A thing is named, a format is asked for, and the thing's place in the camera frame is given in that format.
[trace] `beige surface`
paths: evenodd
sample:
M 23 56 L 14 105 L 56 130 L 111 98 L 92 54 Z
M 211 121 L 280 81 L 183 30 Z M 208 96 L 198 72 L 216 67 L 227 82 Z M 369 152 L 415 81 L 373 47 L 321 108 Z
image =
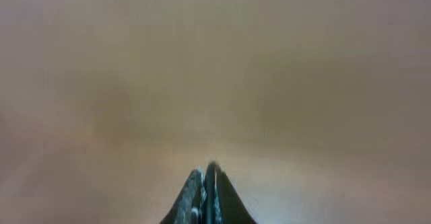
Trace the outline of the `beige surface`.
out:
M 431 222 L 430 0 L 0 0 L 0 223 Z

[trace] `blurred surface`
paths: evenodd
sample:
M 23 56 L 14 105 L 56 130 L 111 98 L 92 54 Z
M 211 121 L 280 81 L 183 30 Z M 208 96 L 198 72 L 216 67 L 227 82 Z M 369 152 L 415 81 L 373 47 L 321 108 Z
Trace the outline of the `blurred surface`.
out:
M 0 0 L 0 222 L 431 222 L 431 0 Z

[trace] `blurry background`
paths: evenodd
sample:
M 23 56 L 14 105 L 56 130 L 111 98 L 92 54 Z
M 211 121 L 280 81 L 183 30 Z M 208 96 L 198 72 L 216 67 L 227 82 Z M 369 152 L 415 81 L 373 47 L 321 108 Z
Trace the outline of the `blurry background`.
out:
M 431 0 L 0 0 L 0 223 L 431 223 Z

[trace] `brown background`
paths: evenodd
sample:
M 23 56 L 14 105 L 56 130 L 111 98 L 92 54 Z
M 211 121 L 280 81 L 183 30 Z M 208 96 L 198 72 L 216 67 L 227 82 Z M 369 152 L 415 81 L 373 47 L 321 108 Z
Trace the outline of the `brown background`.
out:
M 431 223 L 431 0 L 0 0 L 0 222 Z

